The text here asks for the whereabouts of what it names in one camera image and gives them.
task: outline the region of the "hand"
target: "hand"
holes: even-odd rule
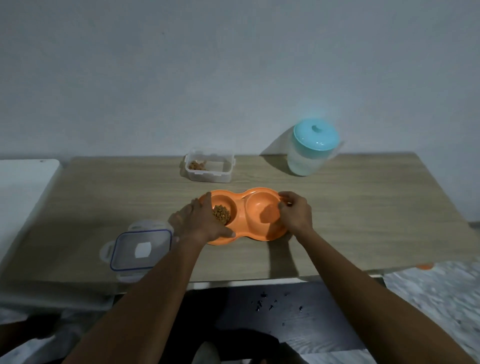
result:
[[[278,204],[280,219],[288,231],[295,236],[312,231],[312,208],[307,199],[290,191],[282,191],[278,195],[282,198]]]
[[[193,199],[180,211],[172,214],[168,222],[180,239],[192,239],[205,245],[221,236],[231,238],[235,233],[222,225],[212,213],[212,194],[207,192],[203,204]]]

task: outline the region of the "person's right arm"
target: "person's right arm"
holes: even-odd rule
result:
[[[475,363],[436,323],[381,286],[312,227],[312,209],[280,192],[280,217],[303,245],[318,274],[377,363]]]

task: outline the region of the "forearm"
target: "forearm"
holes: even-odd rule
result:
[[[378,363],[473,363],[427,316],[355,267],[313,230],[297,239]]]
[[[201,249],[180,241],[96,323],[65,363],[157,364]]]

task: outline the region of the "person's left hand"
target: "person's left hand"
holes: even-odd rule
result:
[[[192,239],[203,245],[219,237],[231,238],[235,233],[222,225],[212,213],[212,194],[207,192],[203,203],[198,198],[172,214],[168,219],[179,239]]]

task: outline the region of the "plastic container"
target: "plastic container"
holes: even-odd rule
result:
[[[321,119],[305,119],[293,128],[287,163],[299,176],[317,171],[328,159],[337,155],[343,143],[335,128]]]
[[[192,181],[228,183],[232,179],[234,157],[231,150],[193,148],[185,159],[185,170]],[[188,166],[193,161],[205,162],[207,170],[191,170]]]
[[[270,241],[283,236],[287,228],[280,221],[280,196],[274,190],[256,187],[241,194],[227,190],[212,191],[212,207],[223,205],[230,212],[227,227],[235,232],[234,238],[218,238],[211,245],[225,245],[240,236]]]
[[[100,259],[117,272],[119,281],[136,282],[170,251],[172,236],[173,229],[167,223],[138,221],[116,240],[106,243]]]

